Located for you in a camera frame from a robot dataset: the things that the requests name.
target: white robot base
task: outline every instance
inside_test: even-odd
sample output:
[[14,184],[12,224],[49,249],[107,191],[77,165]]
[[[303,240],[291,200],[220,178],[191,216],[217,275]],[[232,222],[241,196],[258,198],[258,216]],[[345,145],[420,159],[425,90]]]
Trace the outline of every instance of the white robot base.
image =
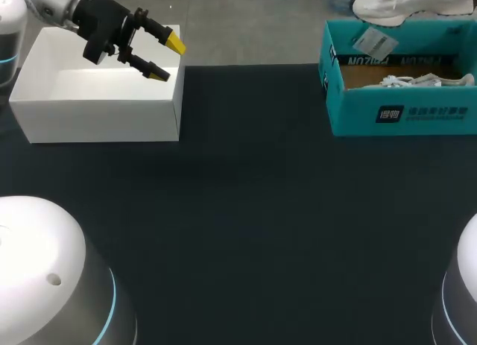
[[127,294],[68,212],[0,198],[0,344],[136,345],[137,329]]
[[436,345],[477,344],[477,216],[459,240],[432,314]]

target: label tag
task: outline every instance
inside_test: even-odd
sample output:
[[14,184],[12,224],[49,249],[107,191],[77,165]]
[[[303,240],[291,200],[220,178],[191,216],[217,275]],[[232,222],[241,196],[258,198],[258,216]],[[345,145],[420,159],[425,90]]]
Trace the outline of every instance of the label tag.
[[354,48],[375,60],[383,61],[399,44],[387,34],[369,27],[354,44]]

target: gray floor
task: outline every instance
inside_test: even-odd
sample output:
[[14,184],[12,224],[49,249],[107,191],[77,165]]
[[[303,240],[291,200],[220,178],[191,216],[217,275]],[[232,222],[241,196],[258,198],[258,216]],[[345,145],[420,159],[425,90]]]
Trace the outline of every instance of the gray floor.
[[[131,10],[149,9],[163,24],[180,24],[187,65],[316,63],[326,19],[349,18],[334,12],[328,0],[116,1]],[[29,19],[21,61],[41,27]]]

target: shoe box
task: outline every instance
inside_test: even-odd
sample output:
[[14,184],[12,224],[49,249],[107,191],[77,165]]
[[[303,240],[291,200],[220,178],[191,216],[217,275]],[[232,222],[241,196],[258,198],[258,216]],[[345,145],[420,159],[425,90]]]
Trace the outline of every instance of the shoe box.
[[[361,48],[357,43],[370,29],[385,37]],[[385,38],[393,41],[386,41],[388,50],[371,57]],[[379,86],[388,75],[477,77],[477,22],[411,20],[380,28],[328,21],[319,73],[336,136],[477,134],[477,86]]]

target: white box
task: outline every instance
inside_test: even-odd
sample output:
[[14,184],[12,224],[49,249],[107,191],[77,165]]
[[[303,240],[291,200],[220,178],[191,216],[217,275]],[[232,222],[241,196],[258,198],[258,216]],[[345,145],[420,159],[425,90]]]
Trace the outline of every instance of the white box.
[[[170,26],[179,36],[178,25]],[[184,70],[180,55],[144,31],[133,53],[171,74],[168,82],[106,57],[83,58],[86,41],[43,28],[10,96],[29,142],[161,142],[179,140]]]

